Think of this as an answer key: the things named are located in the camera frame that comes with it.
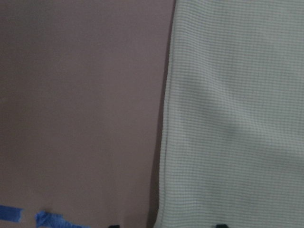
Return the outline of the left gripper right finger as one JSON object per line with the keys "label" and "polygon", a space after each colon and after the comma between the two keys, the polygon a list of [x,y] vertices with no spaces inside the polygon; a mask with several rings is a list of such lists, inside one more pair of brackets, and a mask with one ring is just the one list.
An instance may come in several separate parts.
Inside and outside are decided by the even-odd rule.
{"label": "left gripper right finger", "polygon": [[227,228],[227,224],[217,224],[215,228]]}

